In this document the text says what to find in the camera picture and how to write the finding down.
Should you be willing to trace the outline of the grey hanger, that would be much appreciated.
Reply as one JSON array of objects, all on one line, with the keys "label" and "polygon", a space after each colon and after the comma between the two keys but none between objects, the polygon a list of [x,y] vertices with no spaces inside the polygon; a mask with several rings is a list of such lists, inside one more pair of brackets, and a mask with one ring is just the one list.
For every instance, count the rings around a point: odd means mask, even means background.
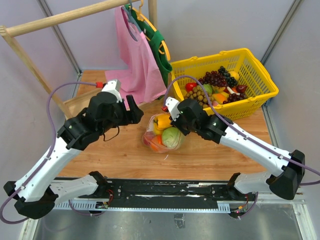
[{"label": "grey hanger", "polygon": [[122,14],[126,15],[123,17],[125,21],[125,25],[127,27],[127,30],[131,36],[131,38],[135,41],[138,42],[137,36],[140,35],[142,32],[140,26],[138,25],[137,21],[133,18],[131,10],[126,9],[125,6],[121,7]]}]

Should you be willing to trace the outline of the green shirt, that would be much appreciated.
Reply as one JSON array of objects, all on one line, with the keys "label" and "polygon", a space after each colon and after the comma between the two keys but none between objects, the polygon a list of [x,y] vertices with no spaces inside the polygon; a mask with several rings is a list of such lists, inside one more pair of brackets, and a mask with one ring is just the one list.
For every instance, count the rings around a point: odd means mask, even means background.
[{"label": "green shirt", "polygon": [[159,47],[160,47],[161,41],[165,40],[165,38],[163,37],[163,35],[160,33],[158,29],[156,32],[154,32],[153,29],[145,21],[138,20],[136,12],[131,9],[132,7],[131,4],[126,4],[125,7],[127,10],[131,10],[133,18],[136,20],[140,29],[144,33],[146,40],[149,44],[149,47],[153,53],[153,57],[155,59],[157,67],[161,73],[161,77],[164,82],[164,85],[167,87],[169,73],[172,71],[173,68],[169,63],[169,60],[167,60],[166,56],[159,53]]}]

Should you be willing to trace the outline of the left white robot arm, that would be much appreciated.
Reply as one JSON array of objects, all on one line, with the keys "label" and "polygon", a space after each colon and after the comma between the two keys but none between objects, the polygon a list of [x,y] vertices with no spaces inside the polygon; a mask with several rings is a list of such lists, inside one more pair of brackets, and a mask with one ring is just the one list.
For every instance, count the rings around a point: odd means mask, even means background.
[{"label": "left white robot arm", "polygon": [[52,146],[36,165],[20,180],[4,185],[9,198],[16,201],[17,212],[36,220],[73,198],[103,197],[110,186],[98,171],[63,183],[53,183],[53,180],[68,162],[108,130],[138,124],[143,115],[132,95],[122,99],[115,93],[102,91],[92,97],[88,107],[55,132]]}]

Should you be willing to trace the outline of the pink shirt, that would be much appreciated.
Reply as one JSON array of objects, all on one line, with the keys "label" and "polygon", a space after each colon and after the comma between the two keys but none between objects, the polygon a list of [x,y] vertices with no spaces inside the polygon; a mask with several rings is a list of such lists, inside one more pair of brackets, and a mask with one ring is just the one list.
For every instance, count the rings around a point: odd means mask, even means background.
[{"label": "pink shirt", "polygon": [[120,82],[123,98],[132,95],[137,104],[150,103],[167,91],[145,34],[141,31],[134,41],[128,32],[121,7],[115,9],[115,26],[120,58],[127,69],[107,70],[106,79]]}]

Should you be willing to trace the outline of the yellow bell pepper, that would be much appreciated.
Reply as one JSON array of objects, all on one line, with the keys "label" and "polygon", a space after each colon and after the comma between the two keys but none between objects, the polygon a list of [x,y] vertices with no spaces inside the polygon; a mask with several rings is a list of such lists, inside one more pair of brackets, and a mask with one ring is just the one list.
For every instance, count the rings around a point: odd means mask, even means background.
[{"label": "yellow bell pepper", "polygon": [[153,120],[153,132],[156,135],[161,135],[164,130],[170,128],[171,125],[171,120],[170,120],[170,115],[166,113],[162,114],[157,114]]}]

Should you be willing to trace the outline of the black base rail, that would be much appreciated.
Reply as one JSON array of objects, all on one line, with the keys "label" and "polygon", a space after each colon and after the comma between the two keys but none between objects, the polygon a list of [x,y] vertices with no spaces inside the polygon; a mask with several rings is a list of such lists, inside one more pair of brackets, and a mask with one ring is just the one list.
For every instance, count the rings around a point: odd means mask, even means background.
[{"label": "black base rail", "polygon": [[244,208],[256,197],[253,193],[240,193],[225,181],[108,178],[106,183],[106,191],[100,196],[91,194],[80,198],[96,201],[96,209],[111,198],[111,208],[125,211],[230,213],[237,207],[223,206],[224,203],[240,204]]}]

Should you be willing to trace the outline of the green guava fruit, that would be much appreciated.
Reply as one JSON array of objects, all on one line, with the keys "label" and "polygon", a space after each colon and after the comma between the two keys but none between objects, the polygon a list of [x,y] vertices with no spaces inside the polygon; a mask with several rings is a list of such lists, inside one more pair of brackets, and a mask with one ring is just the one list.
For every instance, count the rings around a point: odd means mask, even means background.
[{"label": "green guava fruit", "polygon": [[213,89],[210,84],[203,84],[202,86],[208,96],[213,94]]}]

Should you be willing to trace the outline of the orange fruit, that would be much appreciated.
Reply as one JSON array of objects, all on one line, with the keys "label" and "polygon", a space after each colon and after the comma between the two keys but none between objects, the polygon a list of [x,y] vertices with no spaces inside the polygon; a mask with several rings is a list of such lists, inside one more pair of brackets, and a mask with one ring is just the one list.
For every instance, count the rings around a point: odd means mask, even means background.
[{"label": "orange fruit", "polygon": [[164,145],[162,142],[162,136],[161,135],[156,135],[151,141],[150,141],[150,148],[156,152],[160,153],[164,150]]}]

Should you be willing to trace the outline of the dark purple grape bunch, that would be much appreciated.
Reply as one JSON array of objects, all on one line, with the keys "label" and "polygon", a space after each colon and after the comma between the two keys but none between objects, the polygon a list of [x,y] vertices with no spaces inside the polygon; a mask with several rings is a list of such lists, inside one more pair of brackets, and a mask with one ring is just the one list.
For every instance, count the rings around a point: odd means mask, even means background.
[{"label": "dark purple grape bunch", "polygon": [[230,77],[228,71],[224,66],[221,66],[218,70],[207,71],[203,77],[199,79],[201,84],[210,84],[213,87],[223,88],[223,87],[236,87],[238,86],[238,80]]}]

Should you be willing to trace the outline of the green cabbage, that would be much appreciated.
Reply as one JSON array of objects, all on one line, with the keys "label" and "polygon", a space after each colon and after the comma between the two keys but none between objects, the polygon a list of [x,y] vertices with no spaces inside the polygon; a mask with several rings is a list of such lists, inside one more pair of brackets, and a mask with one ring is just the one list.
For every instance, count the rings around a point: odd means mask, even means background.
[{"label": "green cabbage", "polygon": [[163,131],[161,137],[164,146],[175,149],[180,144],[182,133],[175,127],[169,127]]}]

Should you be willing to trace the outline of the clear zip top bag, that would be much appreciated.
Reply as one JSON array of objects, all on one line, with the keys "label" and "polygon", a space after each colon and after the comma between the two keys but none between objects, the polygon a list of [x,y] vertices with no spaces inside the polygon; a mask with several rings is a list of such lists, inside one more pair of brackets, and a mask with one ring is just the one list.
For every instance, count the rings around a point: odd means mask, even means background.
[{"label": "clear zip top bag", "polygon": [[177,150],[185,140],[182,132],[171,125],[168,113],[155,114],[151,117],[142,136],[142,142],[155,153]]}]

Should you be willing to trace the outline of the red apple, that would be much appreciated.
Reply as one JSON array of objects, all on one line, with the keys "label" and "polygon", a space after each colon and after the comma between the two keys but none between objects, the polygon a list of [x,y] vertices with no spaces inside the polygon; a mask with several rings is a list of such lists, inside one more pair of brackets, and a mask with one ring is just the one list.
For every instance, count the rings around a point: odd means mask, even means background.
[{"label": "red apple", "polygon": [[143,143],[146,146],[149,146],[153,137],[154,137],[154,135],[152,133],[146,132],[142,137]]}]

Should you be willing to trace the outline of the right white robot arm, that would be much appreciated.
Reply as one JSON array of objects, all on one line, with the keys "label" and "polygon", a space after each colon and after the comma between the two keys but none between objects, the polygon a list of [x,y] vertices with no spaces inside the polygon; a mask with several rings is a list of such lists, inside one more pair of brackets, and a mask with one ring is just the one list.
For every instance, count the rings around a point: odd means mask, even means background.
[{"label": "right white robot arm", "polygon": [[165,101],[171,123],[185,136],[196,133],[202,139],[237,150],[256,161],[265,172],[235,173],[228,181],[227,196],[240,199],[251,192],[272,192],[276,196],[293,200],[305,175],[302,165],[305,154],[299,150],[289,152],[277,148],[243,130],[222,115],[208,115],[193,99],[178,101],[168,97]]}]

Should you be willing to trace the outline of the brown longan bunch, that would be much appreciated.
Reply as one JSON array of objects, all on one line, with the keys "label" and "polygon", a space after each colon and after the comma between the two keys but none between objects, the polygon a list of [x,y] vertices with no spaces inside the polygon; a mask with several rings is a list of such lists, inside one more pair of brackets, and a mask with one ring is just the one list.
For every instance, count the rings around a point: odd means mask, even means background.
[{"label": "brown longan bunch", "polygon": [[213,104],[213,101],[215,100],[215,98],[213,97],[213,91],[212,94],[207,95],[207,93],[203,91],[203,89],[199,85],[197,85],[197,87],[194,87],[193,91],[187,92],[184,95],[184,99],[196,100],[203,109],[209,108],[209,103]]}]

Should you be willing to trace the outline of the yellow peach fruit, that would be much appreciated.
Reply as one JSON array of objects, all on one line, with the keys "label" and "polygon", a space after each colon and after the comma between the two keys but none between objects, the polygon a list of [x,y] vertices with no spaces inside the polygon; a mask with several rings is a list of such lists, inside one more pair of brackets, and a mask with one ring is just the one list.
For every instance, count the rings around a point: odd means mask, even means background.
[{"label": "yellow peach fruit", "polygon": [[235,71],[230,71],[229,74],[230,74],[230,77],[233,77],[237,81],[240,78],[239,74],[237,72],[235,72]]}]

